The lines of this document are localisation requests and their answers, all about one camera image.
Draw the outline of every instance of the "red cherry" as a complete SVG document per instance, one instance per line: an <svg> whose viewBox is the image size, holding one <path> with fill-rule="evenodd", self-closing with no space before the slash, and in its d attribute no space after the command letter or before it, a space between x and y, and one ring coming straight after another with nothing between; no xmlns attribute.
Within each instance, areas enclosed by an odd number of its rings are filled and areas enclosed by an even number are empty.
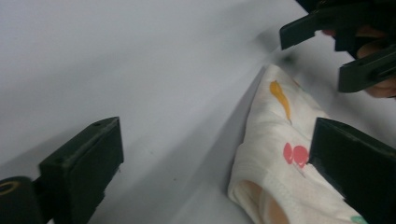
<svg viewBox="0 0 396 224"><path fill-rule="evenodd" d="M305 147L297 146L293 150L293 158L300 168L303 168L305 164L308 162L308 150Z"/></svg>
<svg viewBox="0 0 396 224"><path fill-rule="evenodd" d="M283 157L288 164L293 162L293 150L291 149L290 143L286 143L286 145L283 147Z"/></svg>

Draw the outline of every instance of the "white tabletop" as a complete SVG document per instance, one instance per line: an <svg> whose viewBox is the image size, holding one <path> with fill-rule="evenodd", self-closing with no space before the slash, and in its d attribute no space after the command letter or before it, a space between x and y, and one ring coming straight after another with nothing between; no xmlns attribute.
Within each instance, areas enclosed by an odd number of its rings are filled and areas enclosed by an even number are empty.
<svg viewBox="0 0 396 224"><path fill-rule="evenodd" d="M250 223L226 196L268 63L333 119L396 147L393 99L336 91L350 61L319 35L280 52L292 0L9 1L0 13L0 179L120 116L125 163L90 223ZM284 64L285 55L294 63Z"/></svg>

